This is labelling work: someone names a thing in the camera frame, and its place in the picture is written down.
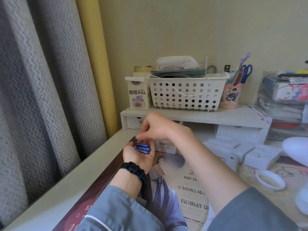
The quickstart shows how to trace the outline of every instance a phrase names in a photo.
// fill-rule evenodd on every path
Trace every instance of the pen holder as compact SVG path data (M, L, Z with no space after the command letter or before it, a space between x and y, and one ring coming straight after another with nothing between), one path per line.
M239 83L236 86L234 86L232 83L225 84L219 107L223 109L237 108L243 87L244 84L242 83Z

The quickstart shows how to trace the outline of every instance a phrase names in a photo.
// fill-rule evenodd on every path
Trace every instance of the curtain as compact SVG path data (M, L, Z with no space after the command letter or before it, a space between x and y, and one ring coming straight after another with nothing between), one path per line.
M76 0L107 136L118 131L106 45L98 0Z
M0 0L2 225L106 140L76 1Z

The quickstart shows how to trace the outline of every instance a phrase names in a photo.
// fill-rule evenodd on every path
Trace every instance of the gray sleeve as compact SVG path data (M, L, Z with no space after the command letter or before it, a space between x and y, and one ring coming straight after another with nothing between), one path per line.
M147 209L121 189L107 186L81 221L77 231L165 230Z
M250 187L217 214L208 229L214 230L295 231L299 227L255 187Z

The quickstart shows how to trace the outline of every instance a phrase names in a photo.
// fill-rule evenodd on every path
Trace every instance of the blue battery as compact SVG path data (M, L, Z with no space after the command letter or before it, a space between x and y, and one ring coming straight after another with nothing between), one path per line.
M144 151L151 151L151 148L148 147L138 147L138 148Z
M135 145L136 145L137 147L149 147L149 145L146 144L146 143L135 143Z
M136 148L137 151L143 153L143 154L150 154L148 151L144 151L144 150L141 150L139 148Z

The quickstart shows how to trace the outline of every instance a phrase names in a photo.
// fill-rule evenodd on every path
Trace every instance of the blue scissors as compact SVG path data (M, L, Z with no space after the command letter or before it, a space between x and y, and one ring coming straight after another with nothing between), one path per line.
M241 78L240 83L244 84L246 82L247 78L249 77L249 75L251 75L251 73L252 73L252 65L251 64L249 64L248 66L243 65L241 67L240 71L242 71L242 69L244 70L244 74L243 74L243 76Z

